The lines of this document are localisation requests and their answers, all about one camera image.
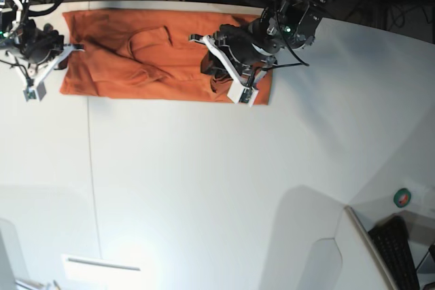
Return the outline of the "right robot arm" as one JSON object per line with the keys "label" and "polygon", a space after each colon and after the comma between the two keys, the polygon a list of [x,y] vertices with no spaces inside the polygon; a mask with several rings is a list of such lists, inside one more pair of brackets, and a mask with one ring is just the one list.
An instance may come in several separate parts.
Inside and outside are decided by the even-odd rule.
{"label": "right robot arm", "polygon": [[12,58],[1,63],[17,71],[26,101],[41,101],[47,76],[65,68],[71,53],[84,50],[81,44],[66,43],[50,23],[41,29],[36,25],[36,18],[56,11],[63,1],[1,0],[1,51]]}

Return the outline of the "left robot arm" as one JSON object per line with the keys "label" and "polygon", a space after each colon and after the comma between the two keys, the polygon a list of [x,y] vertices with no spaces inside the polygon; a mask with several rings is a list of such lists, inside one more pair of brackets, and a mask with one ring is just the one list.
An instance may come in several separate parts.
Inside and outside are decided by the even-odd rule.
{"label": "left robot arm", "polygon": [[214,79],[228,77],[227,97],[234,103],[253,106],[259,94],[258,83],[267,73],[281,68],[276,55],[287,50],[294,66],[307,66],[297,50],[315,41],[315,32],[327,16],[327,0],[272,0],[259,18],[234,26],[223,24],[212,35],[193,34],[192,42],[207,47],[201,73]]}

